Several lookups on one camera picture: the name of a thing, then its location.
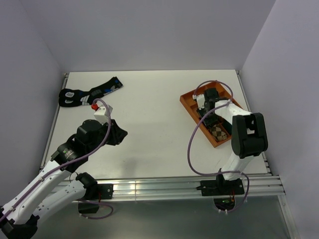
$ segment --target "wooden box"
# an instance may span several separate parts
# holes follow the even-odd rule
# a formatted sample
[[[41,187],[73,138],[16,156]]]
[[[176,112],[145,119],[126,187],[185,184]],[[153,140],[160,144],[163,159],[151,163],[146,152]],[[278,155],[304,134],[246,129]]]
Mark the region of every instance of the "wooden box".
[[[226,97],[228,99],[230,99],[230,94],[224,89],[224,87],[218,83],[218,82],[211,82],[207,85],[204,85],[202,87],[200,87],[197,90],[197,95],[203,94],[204,91],[208,88],[216,88],[219,96],[220,97]],[[195,90],[190,91],[184,95],[180,96],[180,102],[183,104],[183,106],[185,107],[185,109],[188,111],[188,113],[190,114],[190,116],[193,118],[193,120],[196,122],[196,124],[199,123],[201,116],[199,115],[199,113],[197,112],[197,102],[195,100],[193,100],[193,93]],[[232,100],[232,102],[234,104],[236,104],[237,106],[241,107],[234,99]],[[207,139],[209,140],[209,142],[214,146],[217,147],[221,144],[223,144],[224,142],[228,141],[231,139],[231,135],[227,132],[227,130],[223,127],[223,121],[224,119],[222,117],[219,117],[218,119],[219,123],[216,125],[219,128],[222,129],[222,131],[224,131],[227,135],[227,138],[225,140],[222,141],[217,141],[217,139],[211,134],[211,132],[209,132],[209,130],[205,127],[204,124],[200,125],[200,129],[201,131],[204,133],[204,135],[207,137]]]

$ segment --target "folded sock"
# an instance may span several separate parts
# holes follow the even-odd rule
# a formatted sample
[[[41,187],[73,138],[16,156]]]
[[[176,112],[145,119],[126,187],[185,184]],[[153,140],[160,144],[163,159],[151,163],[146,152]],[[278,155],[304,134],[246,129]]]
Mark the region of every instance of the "folded sock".
[[[90,91],[63,89],[59,94],[59,105],[74,107],[79,105],[91,105],[96,98],[101,98],[122,87],[123,84],[117,77],[108,82],[92,88]]]

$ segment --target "tabletop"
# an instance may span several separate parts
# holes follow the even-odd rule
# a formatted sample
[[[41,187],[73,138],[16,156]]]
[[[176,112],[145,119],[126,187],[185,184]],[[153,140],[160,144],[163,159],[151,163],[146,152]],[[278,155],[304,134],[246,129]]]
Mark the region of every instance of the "tabletop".
[[[187,145],[196,124],[179,97],[203,81],[226,83],[247,110],[235,70],[72,72],[66,88],[88,91],[114,76],[124,86],[102,99],[112,106],[112,118],[128,135],[120,145],[103,146],[78,168],[78,173],[88,172],[96,179],[195,176],[187,163]],[[94,119],[93,113],[90,106],[60,107],[46,162],[83,121]],[[231,152],[231,141],[214,148],[198,130],[190,156],[197,171],[213,173]],[[263,156],[254,158],[244,172],[267,173]]]

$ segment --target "red object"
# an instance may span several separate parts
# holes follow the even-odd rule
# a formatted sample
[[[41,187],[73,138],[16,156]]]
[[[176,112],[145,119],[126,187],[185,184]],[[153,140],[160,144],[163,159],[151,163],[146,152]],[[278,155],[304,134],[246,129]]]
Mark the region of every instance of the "red object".
[[[99,107],[97,104],[93,104],[93,105],[91,105],[91,108],[94,109],[95,111],[97,111]]]

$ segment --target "black wire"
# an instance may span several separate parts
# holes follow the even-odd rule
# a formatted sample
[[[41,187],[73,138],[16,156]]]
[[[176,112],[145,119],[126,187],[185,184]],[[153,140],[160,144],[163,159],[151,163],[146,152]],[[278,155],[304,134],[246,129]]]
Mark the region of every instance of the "black wire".
[[[77,172],[75,172],[75,173],[76,173],[76,176],[79,176],[79,174],[78,174]],[[70,177],[69,177],[69,181],[70,181],[70,182],[71,182],[71,176],[72,176],[72,174],[73,174],[73,173],[71,173],[71,174],[70,174]]]

